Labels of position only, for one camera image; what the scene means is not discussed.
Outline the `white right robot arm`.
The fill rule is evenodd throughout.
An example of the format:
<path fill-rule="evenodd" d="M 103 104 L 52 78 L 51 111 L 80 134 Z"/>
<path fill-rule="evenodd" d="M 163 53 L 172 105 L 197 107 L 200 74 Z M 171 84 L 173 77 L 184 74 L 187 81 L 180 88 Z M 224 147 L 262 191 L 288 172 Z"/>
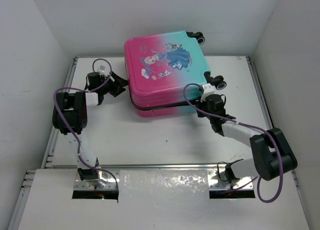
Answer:
<path fill-rule="evenodd" d="M 211 94 L 195 102 L 197 116 L 207 117 L 212 130 L 232 138 L 251 149 L 257 176 L 270 181 L 297 168 L 298 160 L 283 131 L 277 127 L 263 129 L 242 122 L 227 114 L 221 95 Z"/>

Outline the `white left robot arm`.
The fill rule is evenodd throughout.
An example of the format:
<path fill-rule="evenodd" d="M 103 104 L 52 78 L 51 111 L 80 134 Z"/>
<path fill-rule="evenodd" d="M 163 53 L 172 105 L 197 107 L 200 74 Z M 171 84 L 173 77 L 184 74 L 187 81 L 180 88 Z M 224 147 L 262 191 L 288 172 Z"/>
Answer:
<path fill-rule="evenodd" d="M 87 107 L 101 105 L 106 94 L 117 97 L 125 91 L 127 85 L 127 80 L 112 71 L 108 75 L 93 71 L 86 76 L 84 90 L 62 87 L 53 94 L 52 124 L 71 144 L 76 157 L 77 172 L 82 181 L 99 183 L 102 172 L 115 177 L 113 173 L 100 167 L 98 158 L 86 143 Z"/>

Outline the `teal suitcase with grey lining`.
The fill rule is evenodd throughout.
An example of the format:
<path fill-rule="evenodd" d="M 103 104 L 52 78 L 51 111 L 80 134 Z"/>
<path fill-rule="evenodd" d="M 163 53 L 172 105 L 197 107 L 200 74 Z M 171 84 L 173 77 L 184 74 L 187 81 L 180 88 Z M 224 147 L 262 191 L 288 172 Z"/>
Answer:
<path fill-rule="evenodd" d="M 176 31 L 135 37 L 124 44 L 124 62 L 130 100 L 138 116 L 160 117 L 188 113 L 198 101 L 201 87 L 215 90 L 227 84 L 213 76 L 201 50 L 202 32 Z"/>

